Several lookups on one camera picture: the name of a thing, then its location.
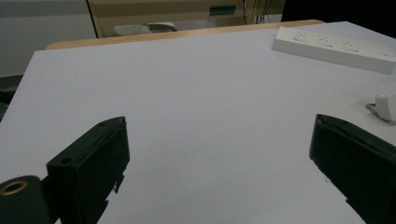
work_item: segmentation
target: white table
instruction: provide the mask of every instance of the white table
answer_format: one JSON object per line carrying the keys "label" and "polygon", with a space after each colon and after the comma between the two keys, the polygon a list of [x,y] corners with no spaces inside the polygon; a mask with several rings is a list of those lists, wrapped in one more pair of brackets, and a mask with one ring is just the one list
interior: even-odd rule
{"label": "white table", "polygon": [[[387,44],[348,22],[301,27]],[[0,123],[0,182],[125,116],[132,160],[99,223],[363,223],[308,158],[317,113],[396,145],[365,106],[392,75],[272,51],[277,29],[38,51]]]}

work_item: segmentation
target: white power strip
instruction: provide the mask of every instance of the white power strip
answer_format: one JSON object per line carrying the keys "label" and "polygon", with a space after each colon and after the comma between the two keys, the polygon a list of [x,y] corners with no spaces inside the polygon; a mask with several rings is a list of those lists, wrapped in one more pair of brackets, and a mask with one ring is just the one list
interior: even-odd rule
{"label": "white power strip", "polygon": [[386,45],[296,28],[280,27],[273,50],[388,74],[396,66]]}

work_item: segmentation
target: white plug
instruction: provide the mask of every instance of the white plug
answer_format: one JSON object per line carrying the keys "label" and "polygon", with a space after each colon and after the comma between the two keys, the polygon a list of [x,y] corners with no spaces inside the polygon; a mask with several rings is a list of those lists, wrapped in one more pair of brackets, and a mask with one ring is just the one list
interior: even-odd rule
{"label": "white plug", "polygon": [[376,113],[381,119],[396,121],[396,91],[375,97]]}

